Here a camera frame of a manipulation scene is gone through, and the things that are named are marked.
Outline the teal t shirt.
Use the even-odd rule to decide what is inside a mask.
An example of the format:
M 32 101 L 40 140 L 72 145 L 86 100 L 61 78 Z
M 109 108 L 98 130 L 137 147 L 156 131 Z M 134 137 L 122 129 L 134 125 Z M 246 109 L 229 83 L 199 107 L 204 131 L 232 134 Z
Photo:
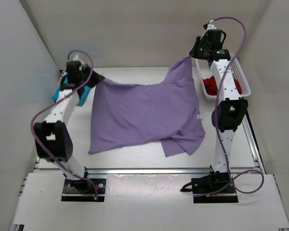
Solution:
M 65 84 L 67 83 L 66 76 L 67 76 L 66 72 L 64 72 L 63 74 L 60 75 L 60 83 L 58 85 L 58 88 L 56 89 L 55 93 L 51 97 L 51 100 L 53 102 L 56 102 L 58 97 L 59 97 L 59 91 L 60 91 L 60 87 L 61 87 L 61 82 L 65 83 Z M 91 91 L 90 87 L 88 87 L 88 86 L 84 87 L 84 92 L 83 92 L 83 94 L 82 94 L 82 96 L 81 96 L 81 98 L 79 100 L 78 106 L 83 106 L 85 104 L 86 99 L 87 99 L 90 91 Z

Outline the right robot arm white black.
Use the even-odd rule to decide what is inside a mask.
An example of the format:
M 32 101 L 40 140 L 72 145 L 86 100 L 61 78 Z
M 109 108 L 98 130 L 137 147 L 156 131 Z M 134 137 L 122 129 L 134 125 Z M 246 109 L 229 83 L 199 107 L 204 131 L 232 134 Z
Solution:
M 210 166 L 212 177 L 207 179 L 207 188 L 218 192 L 224 187 L 224 176 L 229 171 L 229 156 L 235 132 L 241 124 L 248 108 L 247 100 L 239 94 L 232 70 L 230 53 L 223 49 L 226 33 L 221 29 L 207 28 L 196 42 L 189 55 L 196 60 L 208 62 L 217 86 L 215 109 L 211 115 L 216 129 L 215 154 Z

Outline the lavender t shirt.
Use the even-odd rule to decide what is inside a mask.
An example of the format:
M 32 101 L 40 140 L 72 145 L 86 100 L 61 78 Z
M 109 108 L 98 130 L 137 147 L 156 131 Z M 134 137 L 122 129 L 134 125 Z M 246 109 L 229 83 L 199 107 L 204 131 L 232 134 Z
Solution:
M 91 116 L 90 154 L 159 141 L 164 154 L 193 154 L 205 138 L 192 59 L 171 66 L 158 84 L 97 84 Z

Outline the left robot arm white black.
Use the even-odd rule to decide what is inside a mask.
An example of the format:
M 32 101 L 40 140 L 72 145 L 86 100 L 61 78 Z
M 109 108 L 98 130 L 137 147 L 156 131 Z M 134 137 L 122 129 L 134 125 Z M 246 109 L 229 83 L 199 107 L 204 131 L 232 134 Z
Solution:
M 73 156 L 67 124 L 85 89 L 95 87 L 104 79 L 83 61 L 68 61 L 53 108 L 42 122 L 33 125 L 39 158 L 58 166 L 68 180 L 75 180 L 74 185 L 81 193 L 89 191 L 92 184 L 85 177 L 86 168 Z

